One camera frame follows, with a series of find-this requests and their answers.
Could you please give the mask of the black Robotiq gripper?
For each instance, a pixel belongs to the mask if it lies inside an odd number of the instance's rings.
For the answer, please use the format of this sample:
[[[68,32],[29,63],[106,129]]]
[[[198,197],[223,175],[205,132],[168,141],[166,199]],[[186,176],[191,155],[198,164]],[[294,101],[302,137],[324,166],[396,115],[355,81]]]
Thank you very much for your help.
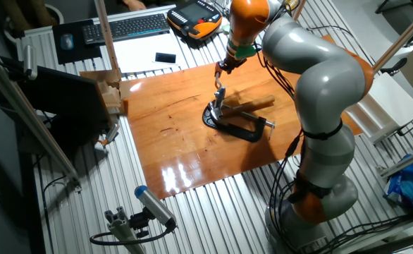
[[[247,61],[246,58],[235,59],[233,56],[228,54],[224,60],[221,60],[217,63],[217,71],[219,73],[222,73],[223,71],[225,71],[227,74],[231,74],[231,72],[235,68],[239,68],[246,61]]]

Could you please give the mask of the person's hand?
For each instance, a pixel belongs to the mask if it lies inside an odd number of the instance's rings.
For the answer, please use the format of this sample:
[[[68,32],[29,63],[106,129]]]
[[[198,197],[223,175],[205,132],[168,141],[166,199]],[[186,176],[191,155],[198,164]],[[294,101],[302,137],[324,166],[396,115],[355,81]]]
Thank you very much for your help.
[[[130,11],[141,11],[147,8],[140,0],[122,0],[122,2]]]

